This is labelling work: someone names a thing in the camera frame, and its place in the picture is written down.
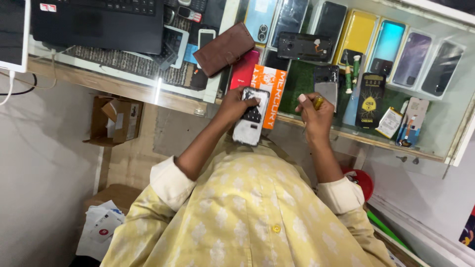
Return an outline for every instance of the yellow phone box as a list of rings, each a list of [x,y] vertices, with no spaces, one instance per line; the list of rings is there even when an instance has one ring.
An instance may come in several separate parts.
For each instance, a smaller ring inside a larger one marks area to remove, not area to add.
[[[348,57],[348,64],[353,66],[354,56],[367,55],[378,30],[379,20],[380,16],[351,9],[343,25],[343,38],[338,43],[333,64],[344,67]]]

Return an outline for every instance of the red phone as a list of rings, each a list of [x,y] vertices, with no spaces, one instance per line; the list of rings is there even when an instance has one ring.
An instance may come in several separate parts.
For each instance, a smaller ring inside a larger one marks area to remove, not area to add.
[[[254,65],[259,63],[259,52],[247,52],[234,66],[230,89],[251,85]]]

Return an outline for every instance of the laptop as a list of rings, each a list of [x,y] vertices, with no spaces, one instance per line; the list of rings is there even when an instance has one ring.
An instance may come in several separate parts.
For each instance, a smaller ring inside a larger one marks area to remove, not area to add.
[[[33,38],[160,54],[163,0],[31,0]]]

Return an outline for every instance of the hand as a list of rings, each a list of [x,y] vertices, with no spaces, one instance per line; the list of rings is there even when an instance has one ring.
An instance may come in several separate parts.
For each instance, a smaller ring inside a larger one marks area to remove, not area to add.
[[[224,125],[226,130],[242,117],[248,107],[258,105],[261,101],[259,98],[241,100],[243,91],[244,87],[229,90],[213,118],[213,121]]]
[[[330,128],[333,121],[335,106],[328,100],[324,100],[320,109],[314,109],[312,101],[319,93],[301,94],[298,97],[300,104],[295,109],[302,112],[302,120],[305,123],[305,137],[309,145],[330,144]]]

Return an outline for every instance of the fingernail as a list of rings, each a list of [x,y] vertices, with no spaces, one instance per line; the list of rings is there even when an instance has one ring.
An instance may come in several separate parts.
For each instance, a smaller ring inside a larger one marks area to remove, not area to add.
[[[304,94],[300,94],[300,95],[298,96],[298,101],[299,101],[300,103],[303,103],[305,100],[307,100],[307,98],[305,97]]]

